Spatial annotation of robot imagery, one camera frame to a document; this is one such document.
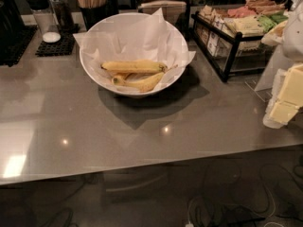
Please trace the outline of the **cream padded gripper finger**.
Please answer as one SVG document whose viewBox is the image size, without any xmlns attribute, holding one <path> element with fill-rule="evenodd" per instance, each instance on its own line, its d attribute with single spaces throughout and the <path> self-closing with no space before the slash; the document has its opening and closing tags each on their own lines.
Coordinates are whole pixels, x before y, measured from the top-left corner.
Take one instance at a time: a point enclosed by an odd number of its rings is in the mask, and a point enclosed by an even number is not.
<svg viewBox="0 0 303 227">
<path fill-rule="evenodd" d="M 283 81 L 269 117 L 277 123 L 287 125 L 303 107 L 303 64 L 291 67 Z"/>
</svg>

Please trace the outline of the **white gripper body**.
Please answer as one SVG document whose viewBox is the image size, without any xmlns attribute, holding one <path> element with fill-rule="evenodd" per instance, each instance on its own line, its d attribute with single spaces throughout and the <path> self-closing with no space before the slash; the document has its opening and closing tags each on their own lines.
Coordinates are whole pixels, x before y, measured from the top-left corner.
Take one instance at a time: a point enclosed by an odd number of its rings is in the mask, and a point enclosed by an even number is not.
<svg viewBox="0 0 303 227">
<path fill-rule="evenodd" d="M 284 27 L 282 51 L 292 61 L 303 61 L 303 3 L 296 7 Z"/>
</svg>

